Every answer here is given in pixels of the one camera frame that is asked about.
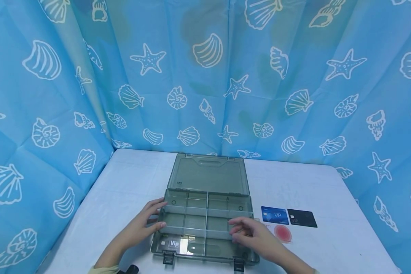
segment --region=blue card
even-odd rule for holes
[[[261,216],[264,222],[289,225],[286,210],[283,208],[261,207]]]

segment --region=white table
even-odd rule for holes
[[[40,266],[41,274],[84,274],[148,200],[164,195],[176,153],[117,150],[69,227]],[[287,226],[286,247],[322,274],[397,274],[364,214],[333,167],[245,159],[254,217],[261,206],[312,211],[318,228]],[[177,259],[172,269],[150,252],[150,241],[125,254],[140,273],[233,273],[229,264]],[[284,273],[266,260],[246,273]]]

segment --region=chip on card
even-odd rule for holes
[[[286,210],[283,208],[261,207],[261,216],[264,222],[289,225]]]
[[[289,220],[292,225],[302,225],[317,228],[314,214],[310,211],[288,209]]]

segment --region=sleeve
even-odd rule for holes
[[[94,268],[94,266],[92,266],[88,274],[116,274],[118,272],[119,272],[118,265],[112,266],[110,268]]]

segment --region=box latch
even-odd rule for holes
[[[233,257],[234,271],[243,272],[245,270],[245,260],[240,257]]]
[[[174,264],[175,252],[174,251],[163,251],[163,264]]]

